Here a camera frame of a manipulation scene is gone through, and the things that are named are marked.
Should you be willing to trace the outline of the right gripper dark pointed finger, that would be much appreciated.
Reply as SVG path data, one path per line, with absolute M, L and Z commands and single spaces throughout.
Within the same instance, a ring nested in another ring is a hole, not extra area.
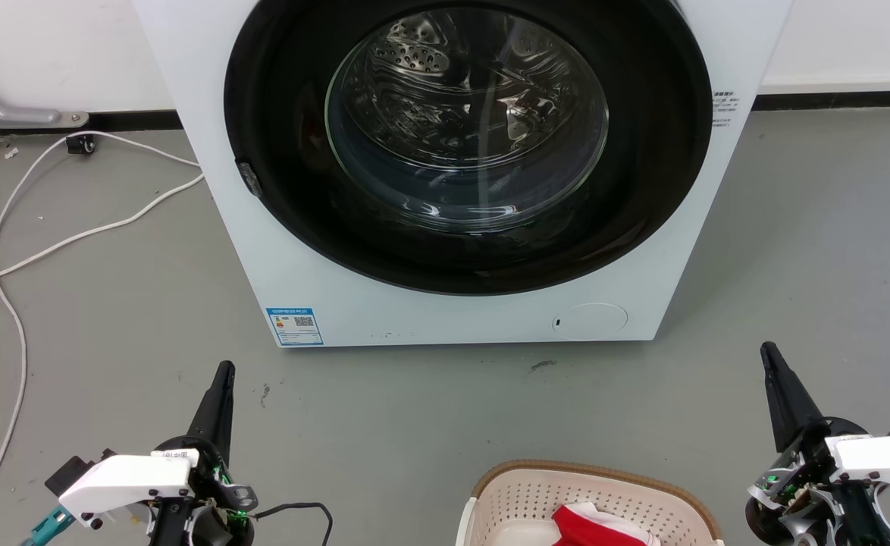
M 791 403 L 794 395 L 794 373 L 774 342 L 761 344 L 760 358 L 763 362 L 765 394 L 775 449 L 777 453 L 782 453 L 791 445 L 801 428 L 798 408 L 794 408 Z
M 799 422 L 801 425 L 801 428 L 798 431 L 799 435 L 800 431 L 802 431 L 805 426 L 812 425 L 814 422 L 818 422 L 824 418 L 823 413 L 820 412 L 818 406 L 816 406 L 815 401 L 813 401 L 813 398 L 809 395 L 804 384 L 799 379 L 798 374 L 796 374 L 794 370 L 792 370 L 792 372 L 794 373 L 794 379 L 792 379 L 792 384 L 794 384 L 794 395 L 792 395 L 791 403 L 794 405 L 794 408 L 798 408 Z

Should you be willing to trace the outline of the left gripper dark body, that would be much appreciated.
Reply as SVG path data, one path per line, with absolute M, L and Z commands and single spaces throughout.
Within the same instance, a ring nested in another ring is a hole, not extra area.
M 174 495 L 150 494 L 149 546 L 253 546 L 255 525 L 249 511 L 258 505 L 253 488 L 230 476 L 231 437 L 183 435 L 161 443 L 154 455 L 198 459 L 187 486 Z

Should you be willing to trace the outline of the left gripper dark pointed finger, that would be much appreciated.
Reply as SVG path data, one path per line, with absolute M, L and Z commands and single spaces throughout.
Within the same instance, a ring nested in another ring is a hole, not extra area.
M 195 436 L 195 438 L 206 439 L 207 441 L 212 441 L 212 432 L 213 432 L 213 424 L 215 418 L 215 407 L 216 407 L 216 393 L 212 388 L 212 384 L 210 384 L 210 388 L 206 391 L 205 395 L 203 395 L 202 401 L 200 401 L 198 410 L 196 414 L 193 416 L 192 424 L 190 425 L 188 435 Z
M 220 362 L 212 382 L 212 388 L 216 393 L 212 441 L 220 450 L 227 466 L 230 462 L 233 428 L 234 384 L 236 384 L 236 366 L 232 362 Z

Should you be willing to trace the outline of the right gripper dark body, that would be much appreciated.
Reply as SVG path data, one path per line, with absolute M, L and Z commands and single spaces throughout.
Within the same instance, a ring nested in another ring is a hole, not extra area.
M 778 459 L 749 487 L 745 519 L 766 546 L 890 546 L 878 506 L 885 485 L 874 475 L 851 479 L 837 470 L 829 440 L 860 439 L 847 419 L 795 424 L 772 419 Z

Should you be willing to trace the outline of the cream laundry basket brown rim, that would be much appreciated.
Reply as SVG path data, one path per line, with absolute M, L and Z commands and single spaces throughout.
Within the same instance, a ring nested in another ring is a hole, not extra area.
M 588 464 L 512 460 L 487 471 L 460 517 L 455 546 L 552 546 L 553 512 L 591 502 L 653 533 L 663 546 L 725 546 L 692 494 L 642 475 Z

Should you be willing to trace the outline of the blue energy label sticker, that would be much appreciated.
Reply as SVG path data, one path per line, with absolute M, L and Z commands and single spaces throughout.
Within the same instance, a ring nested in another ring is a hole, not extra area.
M 265 314 L 279 347 L 324 346 L 312 308 L 265 308 Z

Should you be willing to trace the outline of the round white filter cover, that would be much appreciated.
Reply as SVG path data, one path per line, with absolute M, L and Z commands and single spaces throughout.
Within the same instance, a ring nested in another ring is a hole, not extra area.
M 553 332 L 571 341 L 612 340 L 628 324 L 625 309 L 591 302 L 566 309 L 553 319 Z

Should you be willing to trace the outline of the red and white garment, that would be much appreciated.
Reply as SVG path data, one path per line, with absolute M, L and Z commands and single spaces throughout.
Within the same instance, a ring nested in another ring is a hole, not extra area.
M 559 506 L 552 519 L 559 532 L 552 546 L 663 546 L 653 533 L 591 502 Z

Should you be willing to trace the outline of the white front-load washing machine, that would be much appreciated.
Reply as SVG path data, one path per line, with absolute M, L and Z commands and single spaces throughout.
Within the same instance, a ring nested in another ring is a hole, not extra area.
M 628 314 L 607 341 L 656 337 L 794 4 L 676 1 L 701 31 L 712 86 L 711 141 L 690 193 L 654 235 L 608 266 L 546 289 L 498 295 L 403 289 L 355 273 L 290 235 L 245 184 L 224 121 L 230 52 L 258 0 L 133 4 L 266 325 L 265 308 L 309 307 L 321 347 L 365 347 L 571 341 L 553 332 L 553 319 L 591 302 Z

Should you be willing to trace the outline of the black round glass washer door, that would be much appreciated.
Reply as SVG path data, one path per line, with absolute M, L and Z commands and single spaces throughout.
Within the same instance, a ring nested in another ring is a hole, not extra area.
M 258 0 L 224 121 L 251 193 L 324 258 L 527 293 L 684 202 L 712 132 L 700 38 L 676 0 Z

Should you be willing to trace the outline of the grey metal pipe bracket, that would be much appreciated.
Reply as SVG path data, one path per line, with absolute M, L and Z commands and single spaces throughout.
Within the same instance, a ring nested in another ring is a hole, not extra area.
M 84 111 L 23 107 L 0 100 L 0 129 L 74 129 L 89 121 L 90 115 Z

